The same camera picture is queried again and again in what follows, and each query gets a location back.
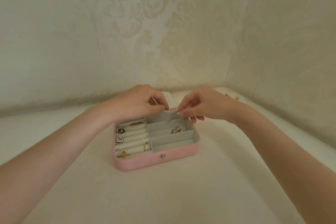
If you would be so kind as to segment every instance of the forearm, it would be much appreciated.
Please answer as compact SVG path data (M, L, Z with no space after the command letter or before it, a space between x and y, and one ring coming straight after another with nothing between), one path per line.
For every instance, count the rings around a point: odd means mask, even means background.
M336 173L255 109L241 104L233 115L306 223L336 223Z
M84 148L113 123L91 107L50 136L0 166L0 222L20 223Z

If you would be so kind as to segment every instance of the open jewelry box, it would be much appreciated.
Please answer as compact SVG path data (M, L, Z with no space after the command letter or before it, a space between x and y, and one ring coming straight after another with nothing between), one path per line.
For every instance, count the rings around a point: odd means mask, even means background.
M200 136L189 119L177 116L177 102L163 92L170 109L115 124L113 156L117 169L129 171L195 154Z

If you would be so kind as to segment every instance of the person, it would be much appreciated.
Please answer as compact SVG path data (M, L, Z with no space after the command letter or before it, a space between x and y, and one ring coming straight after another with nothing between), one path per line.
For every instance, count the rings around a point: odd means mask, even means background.
M0 223L20 223L84 148L119 121L168 110L163 94L137 85L81 115L0 166ZM178 115L226 120L250 139L307 224L336 223L336 173L303 150L252 107L201 86L187 94Z

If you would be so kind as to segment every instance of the person's left arm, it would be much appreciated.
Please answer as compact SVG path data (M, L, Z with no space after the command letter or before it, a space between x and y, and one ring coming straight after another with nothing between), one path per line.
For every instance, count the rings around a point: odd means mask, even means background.
M0 223L21 223L85 147L109 125L168 110L163 94L137 85L90 107L0 166Z

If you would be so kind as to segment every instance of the floral wallpaper pattern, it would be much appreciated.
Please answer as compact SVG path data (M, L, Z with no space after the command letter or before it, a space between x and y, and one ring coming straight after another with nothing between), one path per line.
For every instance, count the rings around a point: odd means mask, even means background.
M223 85L247 0L0 0L0 111Z
M227 84L336 146L334 0L249 0Z

